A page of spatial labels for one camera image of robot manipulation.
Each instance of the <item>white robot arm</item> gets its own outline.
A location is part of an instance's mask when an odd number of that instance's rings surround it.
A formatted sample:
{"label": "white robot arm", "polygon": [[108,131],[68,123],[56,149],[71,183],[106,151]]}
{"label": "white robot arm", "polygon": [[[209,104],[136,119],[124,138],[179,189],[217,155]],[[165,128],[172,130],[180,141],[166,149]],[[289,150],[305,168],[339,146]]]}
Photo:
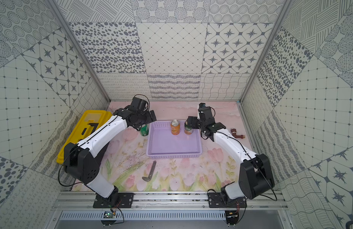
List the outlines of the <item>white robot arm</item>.
{"label": "white robot arm", "polygon": [[118,189],[99,172],[100,163],[112,138],[128,126],[140,130],[141,126],[156,121],[149,104],[134,97],[131,105],[118,109],[114,115],[87,138],[64,147],[65,172],[83,182],[110,205],[115,205]]}
{"label": "white robot arm", "polygon": [[187,123],[193,129],[200,129],[202,134],[219,144],[236,162],[240,162],[239,181],[221,188],[226,202],[246,196],[253,199],[274,187],[274,180],[269,159],[266,155],[257,155],[236,140],[226,127],[216,123],[211,108],[199,104],[198,116],[189,116]]}

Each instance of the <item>can lid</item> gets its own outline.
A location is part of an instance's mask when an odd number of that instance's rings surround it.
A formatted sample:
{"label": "can lid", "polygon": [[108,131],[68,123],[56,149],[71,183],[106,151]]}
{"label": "can lid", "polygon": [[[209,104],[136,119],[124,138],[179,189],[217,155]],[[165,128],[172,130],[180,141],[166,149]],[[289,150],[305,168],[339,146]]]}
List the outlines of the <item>can lid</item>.
{"label": "can lid", "polygon": [[171,125],[172,126],[178,126],[179,125],[179,121],[175,119],[175,120],[171,121]]}

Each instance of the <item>pink floral tablecloth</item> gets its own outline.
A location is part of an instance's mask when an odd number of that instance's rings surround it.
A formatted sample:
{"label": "pink floral tablecloth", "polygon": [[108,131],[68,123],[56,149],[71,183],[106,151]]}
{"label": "pink floral tablecloth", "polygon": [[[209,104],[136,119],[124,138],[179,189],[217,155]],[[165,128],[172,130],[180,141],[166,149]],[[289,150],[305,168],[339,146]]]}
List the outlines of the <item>pink floral tablecloth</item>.
{"label": "pink floral tablecloth", "polygon": [[[197,114],[200,102],[151,102],[157,120],[185,120]],[[130,102],[111,102],[109,111],[129,105]],[[245,135],[240,113],[235,102],[206,102],[215,109],[216,122],[228,130],[236,128]],[[247,137],[240,141],[247,148]],[[146,156],[147,136],[129,127],[114,137],[101,162],[101,174],[120,191],[207,191],[220,190],[238,180],[240,165],[210,139],[202,140],[203,153],[198,158],[156,159],[151,181],[146,182],[153,159]],[[88,191],[83,184],[74,185],[72,191]]]}

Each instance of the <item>wall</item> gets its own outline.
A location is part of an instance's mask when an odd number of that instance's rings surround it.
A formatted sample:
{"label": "wall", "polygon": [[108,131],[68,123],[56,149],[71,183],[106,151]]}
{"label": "wall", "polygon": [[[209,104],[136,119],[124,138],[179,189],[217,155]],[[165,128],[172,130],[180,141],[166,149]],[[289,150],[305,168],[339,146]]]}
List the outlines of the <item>wall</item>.
{"label": "wall", "polygon": [[353,1],[296,0],[242,101],[298,228],[353,220]]}
{"label": "wall", "polygon": [[57,0],[112,100],[238,101],[284,0]]}
{"label": "wall", "polygon": [[43,1],[0,1],[0,228],[43,226],[59,150],[85,110],[107,106]]}

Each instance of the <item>black cable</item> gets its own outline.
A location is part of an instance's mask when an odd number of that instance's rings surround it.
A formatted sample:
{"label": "black cable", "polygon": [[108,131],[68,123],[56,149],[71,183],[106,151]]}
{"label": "black cable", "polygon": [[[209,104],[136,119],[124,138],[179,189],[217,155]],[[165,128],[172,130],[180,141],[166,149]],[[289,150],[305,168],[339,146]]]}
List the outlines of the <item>black cable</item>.
{"label": "black cable", "polygon": [[274,200],[274,199],[272,199],[272,198],[270,198],[270,197],[268,197],[268,196],[265,196],[265,195],[261,195],[261,196],[264,196],[264,197],[267,197],[267,198],[269,198],[269,199],[271,199],[271,200],[277,201],[277,196],[276,196],[276,194],[275,194],[275,192],[274,192],[274,190],[273,190],[271,184],[267,181],[266,176],[263,174],[263,172],[261,171],[261,169],[257,166],[257,164],[255,163],[255,161],[254,161],[254,160],[249,156],[249,154],[246,152],[246,150],[244,149],[244,146],[243,146],[237,139],[235,139],[235,138],[233,138],[233,137],[230,137],[229,135],[226,135],[226,134],[221,133],[221,132],[219,132],[219,131],[216,131],[216,132],[217,132],[217,133],[220,133],[220,134],[223,134],[223,135],[225,135],[226,137],[229,137],[229,138],[231,138],[231,139],[234,139],[235,141],[237,141],[237,142],[241,145],[241,147],[243,148],[245,154],[250,158],[250,160],[253,162],[254,166],[257,167],[258,171],[261,173],[261,175],[263,176],[263,178],[266,180],[266,182],[267,182],[267,184],[269,185],[269,187],[271,188],[271,190],[272,190],[272,192],[273,192],[273,194],[274,194],[276,200]]}
{"label": "black cable", "polygon": [[122,212],[122,210],[121,210],[120,208],[118,208],[118,210],[119,210],[119,211],[120,211],[120,213],[122,214],[122,217],[123,217],[123,222],[113,223],[112,225],[114,225],[114,224],[124,223],[124,215],[123,215],[123,212]]}
{"label": "black cable", "polygon": [[71,184],[71,185],[64,185],[64,184],[62,184],[61,181],[60,181],[60,171],[61,171],[61,168],[62,168],[64,162],[69,158],[70,155],[71,155],[71,154],[69,154],[69,155],[66,157],[66,159],[65,159],[65,160],[63,161],[63,163],[61,164],[60,169],[58,170],[58,183],[60,183],[60,185],[63,186],[63,187],[71,187],[71,186],[74,186],[75,184],[81,184],[81,183],[82,183],[82,182],[77,182],[77,183],[74,183],[74,184]]}
{"label": "black cable", "polygon": [[214,115],[212,116],[213,118],[215,117],[215,115],[216,115],[216,111],[215,111],[215,109],[213,108],[213,107],[209,107],[209,108],[211,108],[212,110],[214,110]]}
{"label": "black cable", "polygon": [[241,218],[238,220],[238,222],[240,222],[241,221],[241,219],[243,219],[243,216],[244,216],[244,214],[245,214],[245,210],[247,209],[247,207],[245,207],[244,208],[244,212],[243,212],[243,215],[241,216]]}
{"label": "black cable", "polygon": [[147,96],[144,95],[144,94],[135,94],[135,96],[133,96],[133,98],[136,97],[136,95],[142,95],[142,96],[146,97],[146,99],[147,99],[147,101],[148,101],[148,103],[147,103],[147,110],[149,111],[149,110],[150,110],[150,100],[149,100],[149,98],[147,98]]}

